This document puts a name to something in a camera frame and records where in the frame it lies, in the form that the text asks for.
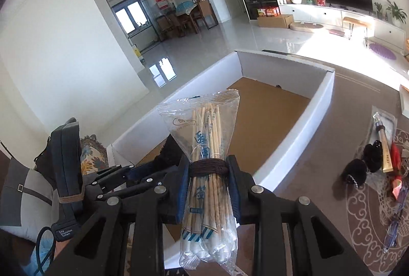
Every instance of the wooden stool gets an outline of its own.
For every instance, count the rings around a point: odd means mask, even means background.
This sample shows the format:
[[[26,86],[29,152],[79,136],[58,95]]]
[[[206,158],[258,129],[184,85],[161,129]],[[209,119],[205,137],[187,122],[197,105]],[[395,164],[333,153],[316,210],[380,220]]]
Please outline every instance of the wooden stool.
[[[352,32],[354,31],[354,25],[365,27],[366,33],[365,33],[365,46],[368,47],[368,28],[372,28],[372,24],[369,22],[353,19],[351,17],[345,17],[342,20],[343,22],[349,23],[349,36],[348,40],[351,39],[352,37]]]

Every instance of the metal screw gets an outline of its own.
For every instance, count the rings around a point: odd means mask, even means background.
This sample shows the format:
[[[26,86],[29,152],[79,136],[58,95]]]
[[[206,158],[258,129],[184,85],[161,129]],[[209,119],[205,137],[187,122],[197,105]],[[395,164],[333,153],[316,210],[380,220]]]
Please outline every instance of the metal screw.
[[[311,202],[311,200],[309,198],[307,198],[306,196],[300,196],[298,198],[298,202],[303,204],[304,206],[308,206]]]
[[[110,206],[114,206],[116,204],[118,204],[119,199],[116,196],[111,196],[107,201],[107,204],[109,204]]]
[[[154,191],[155,191],[155,193],[157,193],[157,194],[162,194],[162,193],[165,193],[165,192],[166,192],[166,187],[165,187],[165,186],[162,186],[162,185],[159,185],[159,186],[156,186],[156,187],[154,188]]]
[[[259,185],[252,186],[252,192],[254,192],[256,194],[262,193],[263,190],[264,190],[264,188],[262,186],[259,186]]]

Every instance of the tiled floor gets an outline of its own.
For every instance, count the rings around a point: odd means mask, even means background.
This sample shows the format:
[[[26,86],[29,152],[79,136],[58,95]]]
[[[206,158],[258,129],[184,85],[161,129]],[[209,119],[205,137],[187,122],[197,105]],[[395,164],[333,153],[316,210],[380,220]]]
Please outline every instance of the tiled floor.
[[[332,34],[259,28],[242,16],[210,30],[202,27],[200,34],[167,40],[144,53],[145,69],[138,75],[150,93],[106,126],[99,140],[112,143],[163,99],[236,49],[293,53],[351,69],[396,90],[400,84],[409,87],[409,63],[399,53],[396,60],[389,60],[366,49],[359,37],[349,41]]]

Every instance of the white cardboard box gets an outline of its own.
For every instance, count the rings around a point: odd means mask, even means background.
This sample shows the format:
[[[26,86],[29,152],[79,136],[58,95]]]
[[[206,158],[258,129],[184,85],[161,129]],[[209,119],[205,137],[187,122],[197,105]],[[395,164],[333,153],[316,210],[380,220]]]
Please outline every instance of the white cardboard box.
[[[311,101],[278,148],[254,174],[256,184],[273,191],[294,166],[320,125],[333,93],[335,70],[307,60],[261,51],[237,50],[193,78],[164,102],[225,90],[242,77],[280,85]],[[142,160],[169,131],[156,108],[107,148],[109,165]],[[179,267],[180,243],[164,226],[165,268]]]

